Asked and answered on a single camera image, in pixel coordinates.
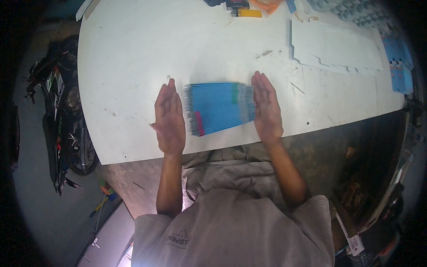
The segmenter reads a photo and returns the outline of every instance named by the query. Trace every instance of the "yellow lighter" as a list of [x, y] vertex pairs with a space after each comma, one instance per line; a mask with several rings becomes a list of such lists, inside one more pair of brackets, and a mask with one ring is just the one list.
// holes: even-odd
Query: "yellow lighter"
[[259, 10], [254, 9], [236, 9], [231, 11], [233, 17], [250, 17], [250, 18], [262, 18], [263, 14]]

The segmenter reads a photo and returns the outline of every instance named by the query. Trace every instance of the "pink stripe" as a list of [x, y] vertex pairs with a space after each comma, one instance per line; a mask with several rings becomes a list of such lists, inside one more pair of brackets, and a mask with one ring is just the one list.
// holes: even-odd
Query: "pink stripe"
[[196, 119], [197, 119], [197, 126], [199, 127], [198, 130], [200, 132], [200, 136], [204, 136], [205, 135], [205, 129], [203, 128], [202, 116], [200, 115], [199, 111], [196, 111], [195, 114], [196, 114]]

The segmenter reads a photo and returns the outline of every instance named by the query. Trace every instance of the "motorcycle wheel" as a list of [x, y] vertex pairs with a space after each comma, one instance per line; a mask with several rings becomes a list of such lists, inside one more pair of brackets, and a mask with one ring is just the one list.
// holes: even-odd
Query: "motorcycle wheel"
[[81, 160], [80, 160], [81, 148], [74, 149], [74, 147], [72, 146], [72, 143], [73, 143], [72, 139], [68, 139], [68, 146], [67, 146], [68, 167], [75, 174], [79, 176], [86, 176], [91, 174], [92, 172], [95, 171], [99, 163], [98, 155], [95, 152], [94, 144], [92, 143], [85, 121], [83, 122], [83, 128], [85, 129], [85, 136], [87, 137], [87, 140], [86, 140], [87, 145], [83, 149], [85, 149], [85, 153], [87, 153], [88, 155], [88, 165], [82, 166]]

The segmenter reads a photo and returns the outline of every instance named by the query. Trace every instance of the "printed logo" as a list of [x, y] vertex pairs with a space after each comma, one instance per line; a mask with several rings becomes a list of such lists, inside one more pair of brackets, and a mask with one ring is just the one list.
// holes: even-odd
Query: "printed logo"
[[166, 245], [175, 246], [180, 249], [187, 249], [191, 241], [191, 235], [187, 235], [187, 231], [182, 229], [179, 233], [168, 235]]

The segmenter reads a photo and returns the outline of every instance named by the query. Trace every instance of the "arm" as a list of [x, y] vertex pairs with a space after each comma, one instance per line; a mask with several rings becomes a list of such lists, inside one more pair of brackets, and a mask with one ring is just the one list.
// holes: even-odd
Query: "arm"
[[175, 80], [163, 85], [155, 107], [159, 148], [164, 152], [163, 166], [157, 193], [157, 213], [175, 218], [182, 210], [181, 157], [185, 147], [185, 122], [182, 103], [176, 92]]
[[310, 192], [281, 142], [283, 127], [276, 90], [259, 71], [252, 77], [252, 86], [255, 127], [270, 155], [283, 199], [290, 208], [295, 208], [310, 198]]

